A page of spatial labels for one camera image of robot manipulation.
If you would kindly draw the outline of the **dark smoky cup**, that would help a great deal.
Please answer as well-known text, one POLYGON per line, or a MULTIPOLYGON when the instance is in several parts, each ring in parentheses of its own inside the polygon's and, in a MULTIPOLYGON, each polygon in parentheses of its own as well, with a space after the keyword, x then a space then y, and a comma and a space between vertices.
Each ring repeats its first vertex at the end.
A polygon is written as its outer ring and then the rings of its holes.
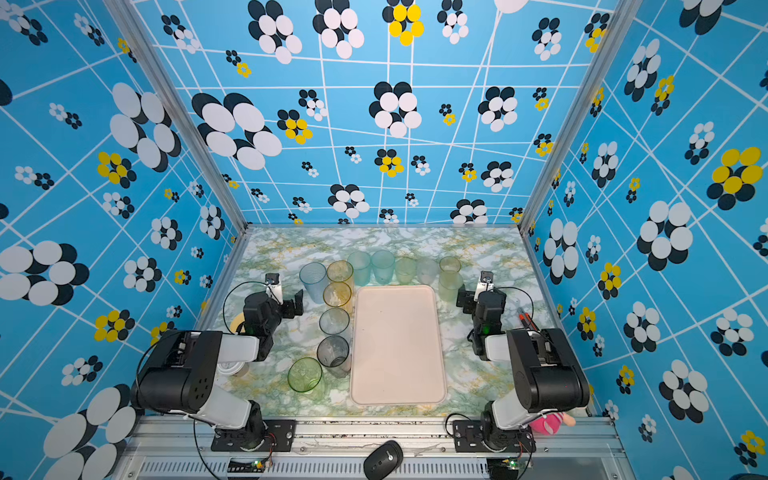
POLYGON ((317 347, 318 362, 331 375, 344 378, 351 371, 351 350, 348 341, 340 335, 324 338, 317 347))

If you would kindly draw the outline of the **blue-grey translucent cup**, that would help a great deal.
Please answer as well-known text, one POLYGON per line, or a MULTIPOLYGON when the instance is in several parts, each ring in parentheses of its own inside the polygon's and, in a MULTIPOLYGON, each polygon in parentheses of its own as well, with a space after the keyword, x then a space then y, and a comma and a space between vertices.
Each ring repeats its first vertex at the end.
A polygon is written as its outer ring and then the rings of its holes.
POLYGON ((329 284, 326 267, 320 262, 308 263, 301 268, 299 278, 311 300, 323 304, 323 294, 329 284))

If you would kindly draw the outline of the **green translucent cup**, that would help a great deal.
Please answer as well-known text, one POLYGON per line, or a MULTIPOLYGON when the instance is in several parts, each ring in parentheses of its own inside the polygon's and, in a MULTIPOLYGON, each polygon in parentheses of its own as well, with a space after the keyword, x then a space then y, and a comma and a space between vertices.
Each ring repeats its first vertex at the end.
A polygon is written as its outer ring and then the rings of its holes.
POLYGON ((314 390, 322 381, 323 367, 319 361, 311 357, 297 360, 288 371, 289 387, 297 393, 308 393, 314 390))

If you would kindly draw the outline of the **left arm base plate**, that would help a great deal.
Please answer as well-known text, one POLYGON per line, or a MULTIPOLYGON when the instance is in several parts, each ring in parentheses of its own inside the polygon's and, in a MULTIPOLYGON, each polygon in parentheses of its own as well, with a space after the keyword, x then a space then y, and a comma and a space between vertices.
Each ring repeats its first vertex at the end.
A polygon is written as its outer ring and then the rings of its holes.
POLYGON ((215 429, 211 450, 229 453, 289 452, 297 424, 295 419, 277 419, 238 430, 215 429))

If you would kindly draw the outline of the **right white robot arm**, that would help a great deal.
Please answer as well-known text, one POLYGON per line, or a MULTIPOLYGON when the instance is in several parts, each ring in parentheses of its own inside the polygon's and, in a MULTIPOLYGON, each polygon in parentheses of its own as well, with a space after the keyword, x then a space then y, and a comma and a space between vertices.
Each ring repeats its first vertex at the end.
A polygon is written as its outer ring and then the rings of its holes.
POLYGON ((564 332, 540 328, 530 315, 521 317, 522 326, 506 330, 501 317, 506 308, 507 289, 487 286, 475 292, 460 287, 456 306, 471 315, 467 339, 483 361, 508 364, 513 390, 486 404, 477 422, 461 422, 454 434, 471 446, 472 431, 480 435, 482 447, 504 452, 520 448, 534 450, 534 436, 553 436, 564 426, 573 426, 569 412, 583 408, 590 400, 589 385, 564 332))

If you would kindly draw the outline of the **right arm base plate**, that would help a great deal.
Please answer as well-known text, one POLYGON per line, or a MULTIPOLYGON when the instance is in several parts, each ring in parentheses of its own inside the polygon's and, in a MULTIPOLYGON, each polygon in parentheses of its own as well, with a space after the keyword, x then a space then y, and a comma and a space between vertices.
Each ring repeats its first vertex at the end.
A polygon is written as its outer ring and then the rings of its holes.
POLYGON ((449 437, 457 453, 530 454, 537 450, 529 428, 503 430, 481 420, 451 420, 449 437))

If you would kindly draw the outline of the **pale green tall cup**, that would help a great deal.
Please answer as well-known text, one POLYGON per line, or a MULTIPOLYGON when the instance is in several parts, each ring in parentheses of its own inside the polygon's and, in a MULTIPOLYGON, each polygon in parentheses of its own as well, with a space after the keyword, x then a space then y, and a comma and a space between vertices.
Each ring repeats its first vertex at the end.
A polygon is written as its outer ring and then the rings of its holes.
POLYGON ((439 297, 449 304, 455 304, 459 289, 463 285, 464 281, 459 272, 442 271, 438 283, 439 297))

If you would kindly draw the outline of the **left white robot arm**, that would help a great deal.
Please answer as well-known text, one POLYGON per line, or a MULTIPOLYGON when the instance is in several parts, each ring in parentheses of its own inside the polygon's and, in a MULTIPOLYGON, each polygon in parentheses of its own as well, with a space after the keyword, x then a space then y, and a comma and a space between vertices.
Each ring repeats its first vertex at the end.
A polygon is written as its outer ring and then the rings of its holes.
POLYGON ((279 302, 256 292, 244 302, 244 321, 235 333, 169 330, 137 366, 131 402, 138 409, 183 415, 213 428, 214 452, 288 452, 297 422, 266 420, 261 406, 215 384, 223 364, 264 361, 284 319, 303 314, 303 292, 279 302))

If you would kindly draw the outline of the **small amber cup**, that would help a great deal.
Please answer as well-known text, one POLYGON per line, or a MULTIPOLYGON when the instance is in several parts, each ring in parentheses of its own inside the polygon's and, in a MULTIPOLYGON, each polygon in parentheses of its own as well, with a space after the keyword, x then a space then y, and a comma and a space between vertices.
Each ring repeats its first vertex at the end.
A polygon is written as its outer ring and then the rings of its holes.
POLYGON ((459 273, 462 268, 460 259, 455 256, 441 258, 438 265, 442 273, 459 273))

